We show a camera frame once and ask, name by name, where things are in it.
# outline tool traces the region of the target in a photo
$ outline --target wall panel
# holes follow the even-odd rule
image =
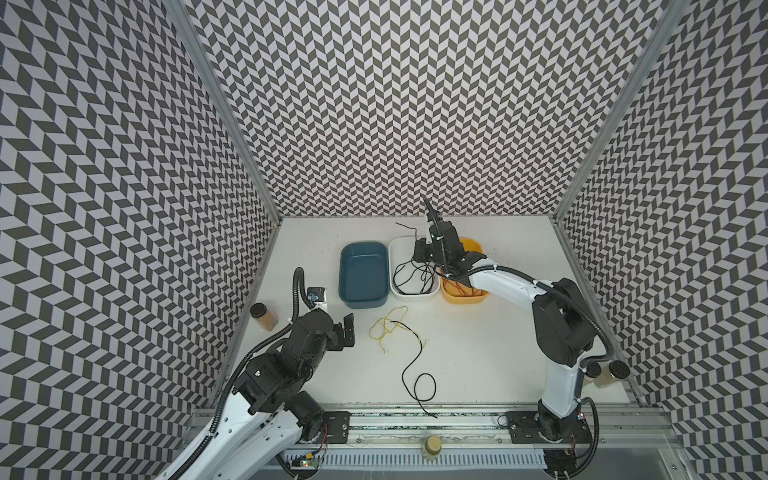
[[[693,2],[564,224],[704,478],[768,478],[766,18]]]
[[[664,3],[187,0],[298,216],[551,213]]]
[[[157,473],[273,226],[156,0],[2,2],[0,45],[0,478]]]

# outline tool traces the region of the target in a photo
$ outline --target jar lid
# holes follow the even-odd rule
[[[431,435],[424,446],[427,448],[427,452],[437,455],[442,449],[442,440],[437,435]]]
[[[263,303],[254,303],[250,306],[250,315],[253,318],[260,318],[266,315],[266,307]]]
[[[624,380],[629,376],[629,366],[620,360],[614,360],[608,366],[608,371],[615,379]]]
[[[600,364],[597,362],[592,362],[589,365],[587,365],[587,371],[584,372],[586,376],[588,376],[591,379],[596,379],[600,376],[600,374],[603,372],[602,367],[600,367]]]

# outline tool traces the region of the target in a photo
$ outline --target glass jar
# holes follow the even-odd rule
[[[250,307],[250,318],[256,320],[256,323],[267,332],[271,332],[277,325],[277,318],[263,303],[254,303]]]

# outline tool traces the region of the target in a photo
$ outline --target red wire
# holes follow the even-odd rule
[[[326,450],[323,452],[323,460],[320,461],[321,464],[326,462],[326,456],[328,456],[328,443],[326,442],[326,438],[328,438],[328,425],[326,425],[326,434],[323,436],[323,442],[326,444]]]

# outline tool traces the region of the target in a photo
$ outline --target blue tray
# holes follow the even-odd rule
[[[350,243],[341,251],[339,296],[349,308],[376,308],[389,295],[389,260],[381,242]]]

